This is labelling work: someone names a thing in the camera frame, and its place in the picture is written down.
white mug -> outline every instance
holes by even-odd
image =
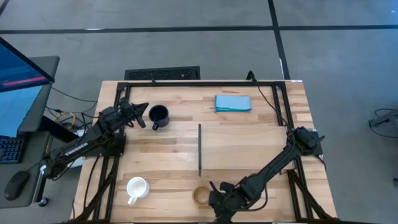
[[[142,177],[134,177],[127,183],[127,193],[130,195],[128,204],[134,205],[137,198],[145,197],[149,192],[149,183]]]

computer mouse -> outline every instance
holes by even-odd
[[[6,189],[4,190],[4,197],[8,201],[17,199],[21,194],[22,189],[24,189],[28,179],[29,173],[26,171],[19,171],[14,176],[12,176],[6,186]]]

caster wheel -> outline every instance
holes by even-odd
[[[43,197],[42,198],[42,200],[38,203],[38,205],[40,206],[40,207],[44,207],[44,206],[46,206],[48,203],[49,203],[49,199],[48,198],[46,198],[46,197]]]

blue cloth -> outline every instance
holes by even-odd
[[[0,93],[0,136],[16,137],[41,86]]]
[[[216,95],[216,112],[251,111],[250,96]]]

wooden table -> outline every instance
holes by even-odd
[[[116,81],[103,82],[96,114],[113,105]],[[286,81],[290,109],[296,126],[314,128],[302,82]],[[273,105],[270,87],[261,87]],[[215,113],[215,95],[248,95],[252,111]],[[210,207],[198,208],[192,190],[212,180],[236,183],[245,175],[257,172],[285,146],[285,131],[278,127],[275,111],[265,102],[257,87],[133,87],[130,101],[149,102],[144,113],[147,128],[126,128],[125,153],[120,158],[111,222],[210,222],[215,215]],[[148,112],[154,105],[169,109],[170,123],[158,131],[151,130]],[[202,128],[203,173],[198,176],[198,124]],[[76,214],[82,211],[88,176],[94,158],[84,161],[75,197]],[[309,191],[331,216],[336,216],[323,164],[313,156],[302,157]],[[102,159],[96,165],[88,191],[88,202],[94,196],[100,178]],[[150,184],[146,198],[128,205],[126,185],[140,176]],[[258,212],[237,213],[234,222],[294,221],[287,174],[276,175],[267,184],[269,202]],[[303,199],[298,192],[302,216]],[[101,204],[104,217],[106,192]],[[260,206],[264,195],[253,208]]]

